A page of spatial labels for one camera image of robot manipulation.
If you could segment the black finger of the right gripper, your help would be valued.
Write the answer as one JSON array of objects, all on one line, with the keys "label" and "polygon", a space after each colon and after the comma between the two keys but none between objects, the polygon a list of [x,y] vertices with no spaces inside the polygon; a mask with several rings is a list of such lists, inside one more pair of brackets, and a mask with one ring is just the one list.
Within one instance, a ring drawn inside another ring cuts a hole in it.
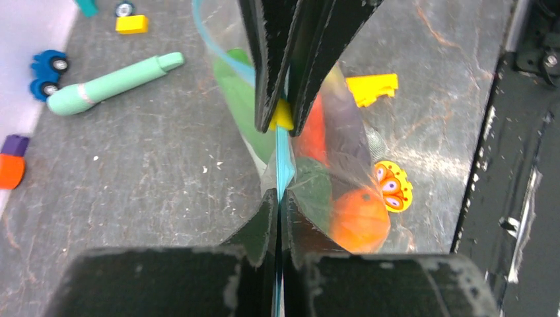
[{"label": "black finger of the right gripper", "polygon": [[301,2],[243,0],[238,5],[256,73],[254,124],[265,133],[285,86]]},{"label": "black finger of the right gripper", "polygon": [[327,74],[382,3],[382,0],[300,2],[288,72],[292,137],[302,133]]}]

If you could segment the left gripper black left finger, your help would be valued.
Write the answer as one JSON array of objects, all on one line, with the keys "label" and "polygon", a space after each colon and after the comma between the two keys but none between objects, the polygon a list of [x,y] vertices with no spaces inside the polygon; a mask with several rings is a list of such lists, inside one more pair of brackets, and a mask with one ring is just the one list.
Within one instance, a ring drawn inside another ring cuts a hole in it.
[{"label": "left gripper black left finger", "polygon": [[276,316],[278,199],[216,246],[104,247],[66,269],[46,316]]}]

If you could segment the light green toy bean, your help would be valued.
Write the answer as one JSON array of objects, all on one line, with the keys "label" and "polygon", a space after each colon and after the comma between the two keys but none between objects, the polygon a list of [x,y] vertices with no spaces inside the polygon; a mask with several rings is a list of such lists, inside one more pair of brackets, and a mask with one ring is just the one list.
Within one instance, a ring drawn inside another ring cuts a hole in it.
[{"label": "light green toy bean", "polygon": [[254,72],[248,54],[241,48],[233,48],[226,53],[232,58],[229,63],[221,56],[213,58],[213,74],[219,85],[234,122],[257,165],[266,166],[275,149],[274,132],[260,133],[254,127],[255,91],[253,84],[235,67],[247,66],[250,77]]}]

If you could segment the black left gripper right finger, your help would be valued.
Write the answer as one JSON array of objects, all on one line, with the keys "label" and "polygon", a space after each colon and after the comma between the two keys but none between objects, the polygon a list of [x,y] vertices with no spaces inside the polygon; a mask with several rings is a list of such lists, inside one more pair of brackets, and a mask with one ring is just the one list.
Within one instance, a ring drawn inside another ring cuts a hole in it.
[{"label": "black left gripper right finger", "polygon": [[281,209],[287,316],[499,315],[480,270],[465,256],[353,255],[303,214],[292,192]]}]

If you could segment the clear zip top bag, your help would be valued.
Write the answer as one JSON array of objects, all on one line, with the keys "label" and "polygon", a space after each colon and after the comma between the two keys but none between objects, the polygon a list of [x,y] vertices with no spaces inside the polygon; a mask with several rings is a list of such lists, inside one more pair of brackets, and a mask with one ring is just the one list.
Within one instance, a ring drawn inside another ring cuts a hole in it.
[{"label": "clear zip top bag", "polygon": [[[250,151],[261,189],[275,186],[275,134],[254,129],[254,68],[233,1],[195,1],[195,23],[207,44],[214,78]],[[291,140],[289,189],[303,213],[334,242],[354,253],[379,251],[389,236],[384,166],[363,125],[349,80],[338,65],[318,92],[306,125]]]}]

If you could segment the orange green toy mango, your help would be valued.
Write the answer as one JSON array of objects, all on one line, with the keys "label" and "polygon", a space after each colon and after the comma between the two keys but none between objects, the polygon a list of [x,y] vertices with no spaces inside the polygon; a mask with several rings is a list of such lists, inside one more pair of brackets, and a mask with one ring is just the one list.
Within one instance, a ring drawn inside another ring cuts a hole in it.
[{"label": "orange green toy mango", "polygon": [[333,203],[329,236],[352,253],[376,253],[390,232],[382,196],[372,188],[351,190]]}]

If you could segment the dark green toy cucumber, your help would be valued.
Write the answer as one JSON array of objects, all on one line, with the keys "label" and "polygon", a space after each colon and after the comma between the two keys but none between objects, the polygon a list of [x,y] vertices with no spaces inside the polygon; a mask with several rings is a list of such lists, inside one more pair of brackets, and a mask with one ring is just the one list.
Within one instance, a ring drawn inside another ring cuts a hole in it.
[{"label": "dark green toy cucumber", "polygon": [[304,215],[322,232],[328,233],[332,212],[332,184],[328,169],[309,157],[296,159],[296,175],[289,189]]}]

